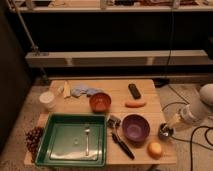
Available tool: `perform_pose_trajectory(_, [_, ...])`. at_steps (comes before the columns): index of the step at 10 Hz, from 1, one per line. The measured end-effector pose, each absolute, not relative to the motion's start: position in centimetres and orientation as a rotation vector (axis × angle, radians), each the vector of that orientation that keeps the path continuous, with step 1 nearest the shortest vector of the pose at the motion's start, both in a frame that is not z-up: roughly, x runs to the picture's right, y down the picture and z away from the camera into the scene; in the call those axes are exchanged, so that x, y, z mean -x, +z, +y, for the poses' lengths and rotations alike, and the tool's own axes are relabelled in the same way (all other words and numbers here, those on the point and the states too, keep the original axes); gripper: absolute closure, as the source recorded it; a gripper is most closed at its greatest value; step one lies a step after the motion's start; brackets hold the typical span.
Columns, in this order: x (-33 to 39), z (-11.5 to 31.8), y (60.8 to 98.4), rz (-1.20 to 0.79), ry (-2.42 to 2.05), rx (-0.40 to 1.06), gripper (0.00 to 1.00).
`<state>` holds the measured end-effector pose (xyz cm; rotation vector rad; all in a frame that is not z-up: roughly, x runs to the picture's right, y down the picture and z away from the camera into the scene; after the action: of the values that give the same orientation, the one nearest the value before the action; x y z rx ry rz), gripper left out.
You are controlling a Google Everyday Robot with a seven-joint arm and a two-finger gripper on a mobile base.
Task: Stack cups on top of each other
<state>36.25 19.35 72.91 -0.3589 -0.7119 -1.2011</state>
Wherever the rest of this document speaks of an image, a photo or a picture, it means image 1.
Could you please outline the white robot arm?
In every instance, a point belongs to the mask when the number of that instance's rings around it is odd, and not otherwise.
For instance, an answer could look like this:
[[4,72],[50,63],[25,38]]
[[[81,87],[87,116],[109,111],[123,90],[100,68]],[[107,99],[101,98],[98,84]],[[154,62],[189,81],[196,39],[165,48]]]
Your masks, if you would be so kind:
[[199,90],[199,96],[185,105],[167,122],[169,128],[177,131],[199,125],[208,116],[213,116],[213,84],[206,84]]

